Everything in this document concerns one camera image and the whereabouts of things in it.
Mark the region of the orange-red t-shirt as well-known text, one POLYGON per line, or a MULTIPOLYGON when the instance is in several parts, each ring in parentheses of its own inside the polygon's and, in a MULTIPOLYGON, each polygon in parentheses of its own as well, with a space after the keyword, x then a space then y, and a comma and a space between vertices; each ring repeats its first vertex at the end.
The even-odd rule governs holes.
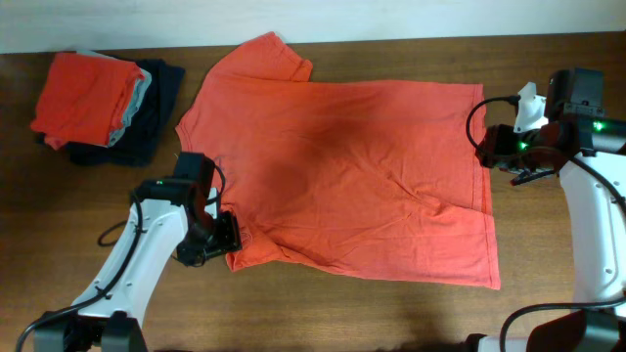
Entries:
POLYGON ((280 261, 369 280, 501 285, 483 88, 322 83, 279 36, 206 75, 176 132, 225 174, 243 246, 232 271, 280 261))

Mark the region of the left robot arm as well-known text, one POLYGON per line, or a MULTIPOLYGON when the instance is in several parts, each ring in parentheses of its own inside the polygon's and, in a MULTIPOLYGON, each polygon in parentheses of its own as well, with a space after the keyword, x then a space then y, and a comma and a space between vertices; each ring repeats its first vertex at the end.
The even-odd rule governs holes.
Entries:
POLYGON ((36 351, 144 351, 146 310, 168 260, 200 267, 241 250, 235 214, 220 208, 212 186, 221 172, 204 154, 182 153, 172 175, 142 182, 130 194, 127 221, 105 264, 70 306, 47 312, 19 337, 36 351))

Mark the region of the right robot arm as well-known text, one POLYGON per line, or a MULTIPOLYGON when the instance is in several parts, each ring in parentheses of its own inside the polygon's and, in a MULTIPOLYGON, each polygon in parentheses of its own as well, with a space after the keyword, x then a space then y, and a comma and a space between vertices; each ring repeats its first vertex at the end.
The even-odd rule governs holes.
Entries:
POLYGON ((511 313, 496 336, 473 334, 469 351, 622 351, 625 348, 625 123, 606 117, 604 75, 555 72, 546 95, 527 83, 505 97, 513 125, 494 125, 475 155, 518 186, 556 175, 571 223, 574 299, 511 313))

